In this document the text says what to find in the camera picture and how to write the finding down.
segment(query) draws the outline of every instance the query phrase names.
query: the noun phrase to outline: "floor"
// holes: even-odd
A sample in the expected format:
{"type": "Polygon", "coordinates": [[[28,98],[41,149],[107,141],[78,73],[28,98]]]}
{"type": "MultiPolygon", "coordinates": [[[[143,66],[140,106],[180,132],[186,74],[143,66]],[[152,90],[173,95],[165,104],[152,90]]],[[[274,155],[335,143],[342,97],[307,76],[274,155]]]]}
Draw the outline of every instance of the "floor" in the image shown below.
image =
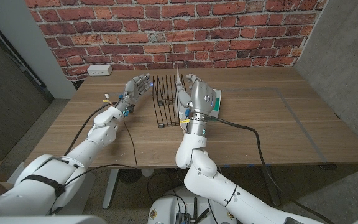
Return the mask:
{"type": "MultiPolygon", "coordinates": [[[[68,100],[52,102],[8,154],[0,167],[1,172],[7,175],[14,172],[14,169],[27,158],[40,141],[67,102],[68,100]]],[[[168,171],[159,169],[155,172],[168,171]]],[[[185,172],[184,170],[184,172],[170,174],[175,187],[181,185],[185,172]]],[[[334,223],[347,224],[358,220],[358,165],[338,166],[336,170],[322,170],[318,166],[273,167],[272,172],[284,191],[302,204],[323,213],[334,223]]],[[[264,202],[270,203],[259,167],[226,167],[222,168],[222,173],[264,202]]],[[[123,184],[119,181],[111,207],[103,210],[102,202],[109,170],[95,171],[94,174],[96,181],[84,214],[97,215],[108,223],[147,222],[149,208],[152,205],[147,195],[148,177],[141,177],[133,184],[123,184]]],[[[150,193],[153,198],[170,189],[171,183],[164,175],[156,176],[150,181],[150,193]]],[[[283,205],[279,209],[316,218],[285,199],[282,199],[282,202],[283,205]]]]}

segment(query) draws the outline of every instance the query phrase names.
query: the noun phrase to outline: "cable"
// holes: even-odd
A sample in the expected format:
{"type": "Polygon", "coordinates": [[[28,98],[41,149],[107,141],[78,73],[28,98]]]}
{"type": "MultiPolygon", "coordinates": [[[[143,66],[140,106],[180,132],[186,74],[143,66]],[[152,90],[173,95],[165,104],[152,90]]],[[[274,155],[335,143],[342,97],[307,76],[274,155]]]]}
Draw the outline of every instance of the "cable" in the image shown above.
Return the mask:
{"type": "Polygon", "coordinates": [[[211,204],[210,204],[210,202],[209,202],[209,199],[207,199],[207,200],[208,200],[209,209],[211,210],[212,217],[214,217],[215,223],[218,224],[218,221],[216,221],[214,212],[212,211],[212,208],[211,208],[211,204]]]}
{"type": "Polygon", "coordinates": [[[236,128],[241,128],[241,129],[246,129],[246,130],[249,130],[249,131],[252,131],[255,136],[256,136],[256,141],[257,141],[257,146],[258,146],[258,152],[259,152],[259,157],[260,157],[260,161],[262,161],[262,165],[264,167],[264,169],[266,170],[266,173],[267,175],[269,176],[269,178],[272,180],[273,184],[276,186],[276,188],[287,198],[287,199],[290,199],[295,205],[303,208],[304,210],[312,213],[313,215],[316,215],[317,217],[321,218],[322,220],[326,221],[327,223],[329,224],[334,224],[333,221],[331,221],[329,218],[325,217],[324,215],[314,211],[313,209],[311,208],[308,208],[306,207],[305,205],[302,205],[301,203],[297,202],[294,198],[292,198],[291,196],[289,196],[288,194],[286,194],[279,186],[278,184],[274,181],[272,175],[270,174],[269,170],[267,169],[267,166],[266,166],[266,163],[265,163],[265,160],[264,160],[264,157],[262,155],[262,150],[260,148],[260,139],[259,139],[259,134],[258,132],[254,129],[254,128],[251,128],[251,127],[248,127],[248,126],[243,126],[243,125],[240,125],[240,124],[235,124],[235,123],[232,123],[232,122],[229,122],[229,121],[225,121],[223,119],[220,119],[220,118],[216,118],[214,116],[210,116],[210,118],[213,118],[219,122],[222,122],[224,124],[227,124],[227,125],[230,125],[230,126],[233,126],[233,127],[236,127],[236,128]]]}
{"type": "Polygon", "coordinates": [[[137,166],[137,159],[136,159],[136,152],[135,152],[135,144],[134,144],[134,140],[132,140],[132,136],[131,136],[131,134],[130,134],[130,132],[129,132],[129,129],[128,129],[128,127],[127,127],[127,124],[125,123],[125,118],[126,118],[126,116],[124,117],[123,122],[124,122],[125,128],[127,129],[127,132],[128,132],[128,134],[129,134],[129,137],[131,138],[132,147],[134,148],[135,163],[136,163],[136,166],[137,166]]]}
{"type": "Polygon", "coordinates": [[[94,112],[91,114],[91,116],[88,117],[88,119],[84,122],[84,124],[83,124],[82,127],[80,128],[80,130],[77,132],[77,135],[74,137],[73,142],[71,142],[71,145],[68,147],[68,149],[67,149],[67,151],[66,151],[66,153],[65,153],[65,156],[67,156],[67,154],[71,151],[71,149],[72,149],[73,146],[74,146],[75,141],[77,141],[77,139],[78,139],[78,136],[80,135],[80,133],[82,132],[82,130],[85,128],[85,125],[88,123],[88,121],[93,117],[93,115],[95,115],[99,110],[101,110],[101,109],[103,109],[103,108],[105,108],[105,107],[107,107],[107,106],[110,106],[110,104],[107,103],[107,104],[105,104],[105,105],[99,107],[96,111],[94,111],[94,112]]]}

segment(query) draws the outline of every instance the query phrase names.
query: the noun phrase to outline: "brick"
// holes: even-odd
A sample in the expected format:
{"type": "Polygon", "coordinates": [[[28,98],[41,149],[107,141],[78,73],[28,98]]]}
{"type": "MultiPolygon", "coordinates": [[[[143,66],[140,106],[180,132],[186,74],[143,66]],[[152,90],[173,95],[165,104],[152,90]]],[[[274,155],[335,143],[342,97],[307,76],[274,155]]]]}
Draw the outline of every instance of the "brick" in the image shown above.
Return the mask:
{"type": "Polygon", "coordinates": [[[68,68],[67,69],[67,73],[69,75],[81,75],[81,74],[86,74],[88,73],[87,69],[90,67],[90,65],[83,65],[83,66],[79,66],[79,67],[74,67],[74,68],[68,68]]]}
{"type": "Polygon", "coordinates": [[[84,33],[84,32],[92,31],[91,24],[89,24],[88,22],[75,22],[74,26],[75,26],[75,30],[77,31],[77,33],[84,33]]]}
{"type": "Polygon", "coordinates": [[[240,29],[215,29],[211,30],[210,35],[212,39],[233,39],[238,38],[240,29]]]}
{"type": "Polygon", "coordinates": [[[246,9],[245,2],[230,2],[224,4],[215,4],[212,9],[214,15],[226,15],[242,13],[246,9]]]}
{"type": "Polygon", "coordinates": [[[303,26],[300,35],[310,35],[313,26],[303,26]]]}
{"type": "Polygon", "coordinates": [[[194,37],[196,40],[206,40],[209,37],[209,31],[207,30],[199,30],[194,33],[194,37]]]}
{"type": "Polygon", "coordinates": [[[93,21],[92,28],[96,32],[119,32],[122,24],[118,21],[93,21]]]}
{"type": "Polygon", "coordinates": [[[316,4],[317,4],[317,0],[307,0],[307,1],[303,0],[298,9],[303,11],[313,10],[316,4]]]}
{"type": "Polygon", "coordinates": [[[39,26],[44,35],[75,34],[73,25],[69,23],[40,24],[39,26]]]}
{"type": "Polygon", "coordinates": [[[112,7],[111,13],[115,18],[144,18],[143,7],[112,7]]]}
{"type": "Polygon", "coordinates": [[[284,24],[313,24],[316,16],[317,13],[291,14],[285,17],[284,24]]]}
{"type": "Polygon", "coordinates": [[[194,53],[182,53],[182,54],[168,54],[167,61],[168,62],[177,62],[177,61],[185,61],[185,60],[193,60],[194,53]]]}
{"type": "Polygon", "coordinates": [[[210,4],[197,4],[198,16],[209,16],[211,13],[212,5],[210,4]]]}
{"type": "Polygon", "coordinates": [[[193,40],[194,33],[193,31],[168,32],[165,33],[165,37],[167,38],[167,42],[189,41],[193,40]]]}
{"type": "Polygon", "coordinates": [[[239,16],[237,26],[260,26],[266,25],[268,14],[251,15],[251,16],[239,16]]]}
{"type": "Polygon", "coordinates": [[[266,58],[254,58],[252,59],[252,66],[265,66],[266,58]]]}
{"type": "Polygon", "coordinates": [[[70,37],[56,37],[57,41],[59,41],[62,46],[72,46],[74,45],[73,41],[70,37]]]}
{"type": "Polygon", "coordinates": [[[149,37],[147,34],[118,34],[120,44],[125,43],[147,43],[149,37]]]}
{"type": "Polygon", "coordinates": [[[302,44],[303,37],[277,38],[274,42],[275,47],[296,46],[302,44]]]}
{"type": "Polygon", "coordinates": [[[49,47],[59,47],[59,44],[55,38],[45,38],[45,41],[49,47]]]}
{"type": "Polygon", "coordinates": [[[73,6],[78,4],[78,0],[60,0],[64,6],[73,6]]]}
{"type": "Polygon", "coordinates": [[[301,55],[301,53],[302,53],[302,50],[303,50],[303,47],[294,47],[292,49],[291,54],[292,54],[293,57],[299,57],[301,55]]]}
{"type": "Polygon", "coordinates": [[[90,7],[58,9],[58,13],[60,18],[62,18],[64,21],[95,18],[93,9],[90,7]]]}
{"type": "Polygon", "coordinates": [[[191,43],[187,44],[188,51],[210,51],[214,49],[213,42],[200,42],[200,43],[191,43]]]}
{"type": "Polygon", "coordinates": [[[298,8],[300,1],[301,0],[267,0],[265,10],[273,12],[294,11],[298,8]]]}
{"type": "Polygon", "coordinates": [[[281,37],[285,34],[286,27],[261,27],[256,30],[256,38],[259,37],[281,37]]]}
{"type": "Polygon", "coordinates": [[[153,62],[167,62],[167,57],[163,54],[154,55],[153,62]]]}
{"type": "Polygon", "coordinates": [[[274,39],[262,39],[260,40],[259,47],[273,47],[274,39]]]}
{"type": "Polygon", "coordinates": [[[147,18],[160,18],[160,8],[158,6],[146,7],[146,17],[147,18]]]}
{"type": "Polygon", "coordinates": [[[237,59],[227,62],[227,68],[249,67],[251,66],[251,63],[252,63],[251,58],[237,59]]]}
{"type": "Polygon", "coordinates": [[[292,47],[280,47],[278,50],[279,56],[288,56],[291,53],[292,47]]]}
{"type": "Polygon", "coordinates": [[[127,32],[137,32],[137,31],[139,31],[139,28],[137,26],[136,21],[123,21],[122,23],[124,24],[124,29],[127,32]]]}
{"type": "Polygon", "coordinates": [[[229,41],[219,41],[215,43],[215,50],[229,50],[229,41]]]}
{"type": "Polygon", "coordinates": [[[111,19],[110,8],[108,7],[96,7],[94,13],[97,19],[111,19]]]}
{"type": "Polygon", "coordinates": [[[234,27],[236,25],[237,17],[223,17],[221,21],[221,27],[234,27]]]}
{"type": "Polygon", "coordinates": [[[171,52],[171,45],[170,44],[145,45],[144,50],[145,53],[169,53],[171,52]]]}
{"type": "Polygon", "coordinates": [[[86,34],[73,37],[74,44],[76,45],[88,45],[88,44],[101,44],[102,38],[98,34],[86,34]]]}
{"type": "Polygon", "coordinates": [[[67,59],[65,59],[65,58],[57,58],[56,60],[57,60],[57,63],[59,64],[59,66],[61,66],[61,67],[68,66],[67,59]]]}
{"type": "Polygon", "coordinates": [[[129,54],[128,46],[102,45],[100,47],[105,54],[129,54]]]}
{"type": "Polygon", "coordinates": [[[173,29],[175,30],[187,29],[187,27],[188,27],[188,23],[184,19],[175,19],[173,21],[173,29]]]}
{"type": "Polygon", "coordinates": [[[60,6],[59,0],[24,0],[27,7],[54,7],[60,6]]]}
{"type": "Polygon", "coordinates": [[[214,68],[226,68],[226,61],[214,62],[214,68]]]}
{"type": "Polygon", "coordinates": [[[186,44],[173,44],[172,51],[174,52],[185,52],[186,51],[186,44]]]}
{"type": "Polygon", "coordinates": [[[232,40],[230,41],[231,50],[256,49],[259,46],[259,40],[232,40]]]}
{"type": "Polygon", "coordinates": [[[83,4],[110,6],[115,4],[114,0],[81,0],[83,4]]]}
{"type": "Polygon", "coordinates": [[[37,12],[30,10],[31,16],[34,18],[35,22],[42,22],[41,17],[38,15],[37,12]]]}
{"type": "Polygon", "coordinates": [[[117,35],[116,34],[103,34],[103,40],[109,44],[117,43],[117,35]]]}
{"type": "Polygon", "coordinates": [[[277,53],[277,49],[254,49],[251,50],[249,56],[275,56],[277,53]]]}
{"type": "Polygon", "coordinates": [[[299,32],[301,31],[301,29],[302,29],[301,26],[297,26],[297,27],[290,26],[290,27],[288,27],[287,30],[285,31],[285,35],[286,35],[286,36],[298,35],[299,32]]]}
{"type": "Polygon", "coordinates": [[[194,16],[194,5],[162,6],[162,17],[194,16]]]}
{"type": "Polygon", "coordinates": [[[213,68],[213,62],[186,62],[187,68],[213,68]]]}
{"type": "Polygon", "coordinates": [[[83,47],[70,47],[64,49],[55,49],[53,50],[57,57],[71,57],[78,55],[86,55],[85,49],[83,47]]]}
{"type": "Polygon", "coordinates": [[[101,55],[102,50],[100,50],[100,47],[87,47],[86,51],[89,55],[101,55]]]}
{"type": "Polygon", "coordinates": [[[237,58],[247,58],[249,57],[250,50],[239,50],[237,51],[237,58]]]}
{"type": "Polygon", "coordinates": [[[267,60],[267,66],[272,65],[291,65],[294,61],[294,58],[290,57],[277,57],[277,58],[269,58],[267,60]]]}
{"type": "Polygon", "coordinates": [[[87,56],[83,58],[85,63],[111,63],[111,59],[108,56],[87,56]]]}
{"type": "Polygon", "coordinates": [[[323,10],[326,3],[327,3],[327,0],[319,0],[319,3],[317,3],[317,5],[316,5],[316,10],[323,10]]]}
{"type": "Polygon", "coordinates": [[[215,28],[219,25],[219,18],[189,19],[189,29],[215,28]]]}
{"type": "Polygon", "coordinates": [[[143,46],[131,45],[131,46],[129,46],[129,53],[130,54],[143,54],[144,53],[143,46]]]}
{"type": "Polygon", "coordinates": [[[40,10],[39,13],[45,22],[57,22],[60,20],[55,10],[40,10]]]}
{"type": "Polygon", "coordinates": [[[147,64],[148,69],[173,69],[172,63],[151,63],[147,64]]]}
{"type": "Polygon", "coordinates": [[[84,64],[84,61],[82,60],[81,57],[76,56],[76,57],[68,58],[68,63],[70,65],[82,65],[82,64],[84,64]]]}
{"type": "Polygon", "coordinates": [[[111,55],[110,59],[113,63],[124,63],[124,57],[122,55],[111,55]]]}
{"type": "Polygon", "coordinates": [[[196,60],[207,60],[208,52],[196,52],[196,60]]]}
{"type": "Polygon", "coordinates": [[[168,0],[137,0],[138,4],[166,4],[168,0]]]}
{"type": "Polygon", "coordinates": [[[246,12],[262,12],[265,1],[252,1],[247,3],[246,12]]]}
{"type": "Polygon", "coordinates": [[[241,37],[243,38],[254,38],[255,35],[255,29],[253,28],[242,28],[241,29],[241,37]]]}
{"type": "Polygon", "coordinates": [[[113,70],[133,70],[134,66],[133,65],[111,65],[113,70]]]}
{"type": "Polygon", "coordinates": [[[210,60],[225,60],[233,59],[237,57],[237,52],[235,50],[223,51],[223,52],[211,52],[209,53],[210,60]]]}
{"type": "Polygon", "coordinates": [[[268,25],[281,25],[284,19],[284,14],[271,14],[268,20],[268,25]]]}
{"type": "Polygon", "coordinates": [[[139,21],[141,31],[172,30],[171,21],[139,21]]]}

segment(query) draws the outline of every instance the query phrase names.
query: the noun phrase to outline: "desk surface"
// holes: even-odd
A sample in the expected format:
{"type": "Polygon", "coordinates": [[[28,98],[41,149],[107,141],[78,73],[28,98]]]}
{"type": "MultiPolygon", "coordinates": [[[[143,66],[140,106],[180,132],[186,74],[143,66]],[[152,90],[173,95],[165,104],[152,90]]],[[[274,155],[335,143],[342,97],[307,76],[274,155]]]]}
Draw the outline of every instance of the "desk surface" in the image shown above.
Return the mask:
{"type": "MultiPolygon", "coordinates": [[[[105,93],[114,101],[125,83],[142,73],[173,75],[176,70],[113,71],[108,77],[88,77],[68,102],[26,164],[42,154],[62,156],[85,119],[102,105],[105,93]]],[[[293,68],[184,69],[209,86],[221,89],[219,117],[252,126],[260,134],[267,164],[358,163],[358,138],[334,114],[293,68]]],[[[175,167],[175,153],[183,139],[179,126],[158,128],[152,95],[144,95],[126,118],[139,167],[175,167]]],[[[91,128],[91,122],[75,146],[91,128]]],[[[206,150],[218,166],[260,165],[255,136],[219,122],[209,122],[206,150]]],[[[124,126],[92,167],[105,164],[136,166],[131,140],[124,126]]]]}

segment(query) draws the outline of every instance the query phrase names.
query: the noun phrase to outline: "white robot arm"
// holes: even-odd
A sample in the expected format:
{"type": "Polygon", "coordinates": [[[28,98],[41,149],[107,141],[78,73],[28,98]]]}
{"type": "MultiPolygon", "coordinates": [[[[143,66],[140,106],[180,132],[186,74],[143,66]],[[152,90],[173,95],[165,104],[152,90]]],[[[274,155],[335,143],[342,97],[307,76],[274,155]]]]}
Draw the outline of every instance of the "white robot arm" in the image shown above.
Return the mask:
{"type": "MultiPolygon", "coordinates": [[[[207,140],[206,123],[216,96],[213,89],[197,76],[186,77],[193,82],[193,90],[191,101],[181,105],[191,108],[188,115],[190,122],[176,154],[177,166],[182,169],[189,168],[185,177],[186,188],[196,195],[219,203],[244,224],[321,224],[316,220],[268,206],[217,171],[216,164],[204,149],[207,140]]],[[[181,83],[178,82],[179,98],[184,95],[182,89],[181,83]]],[[[179,100],[182,102],[188,99],[189,97],[182,97],[182,100],[179,100]]]]}
{"type": "Polygon", "coordinates": [[[84,181],[82,174],[102,148],[116,138],[118,123],[151,86],[150,75],[134,77],[115,107],[97,115],[88,137],[66,156],[42,155],[20,174],[14,187],[0,196],[0,215],[46,215],[64,207],[84,181]]]}

